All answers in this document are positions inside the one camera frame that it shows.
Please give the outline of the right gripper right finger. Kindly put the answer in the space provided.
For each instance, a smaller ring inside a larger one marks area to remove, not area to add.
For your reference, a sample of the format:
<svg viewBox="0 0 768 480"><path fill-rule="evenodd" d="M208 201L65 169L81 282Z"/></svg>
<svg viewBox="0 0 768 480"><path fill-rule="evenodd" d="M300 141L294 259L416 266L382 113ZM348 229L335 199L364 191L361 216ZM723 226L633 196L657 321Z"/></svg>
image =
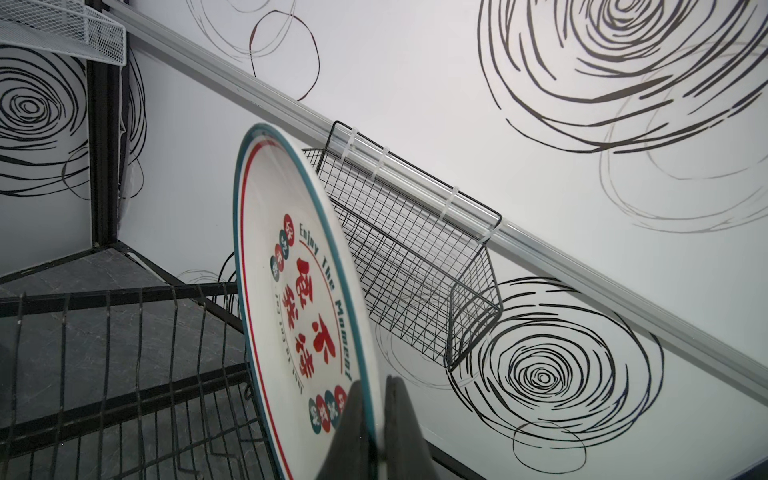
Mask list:
<svg viewBox="0 0 768 480"><path fill-rule="evenodd" d="M389 480L439 478L406 384L400 377L386 379L384 437Z"/></svg>

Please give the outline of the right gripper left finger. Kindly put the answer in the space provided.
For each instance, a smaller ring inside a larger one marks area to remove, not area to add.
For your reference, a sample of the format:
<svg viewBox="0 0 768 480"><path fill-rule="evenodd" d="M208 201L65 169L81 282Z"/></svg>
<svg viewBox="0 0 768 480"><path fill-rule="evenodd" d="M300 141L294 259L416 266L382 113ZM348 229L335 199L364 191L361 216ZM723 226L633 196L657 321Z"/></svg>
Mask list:
<svg viewBox="0 0 768 480"><path fill-rule="evenodd" d="M363 480L374 476L375 447L368 429L363 388L352 383L345 410L317 480Z"/></svg>

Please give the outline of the red characters plate green rim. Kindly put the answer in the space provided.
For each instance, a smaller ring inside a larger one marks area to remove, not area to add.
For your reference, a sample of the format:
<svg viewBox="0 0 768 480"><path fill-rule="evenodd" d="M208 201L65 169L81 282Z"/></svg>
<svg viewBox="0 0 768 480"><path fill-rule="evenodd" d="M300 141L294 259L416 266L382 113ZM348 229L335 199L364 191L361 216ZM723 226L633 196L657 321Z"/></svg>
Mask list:
<svg viewBox="0 0 768 480"><path fill-rule="evenodd" d="M317 476L353 386L364 441L381 453L384 396L356 266L317 173L276 126L242 140L233 227L250 368L281 477Z"/></svg>

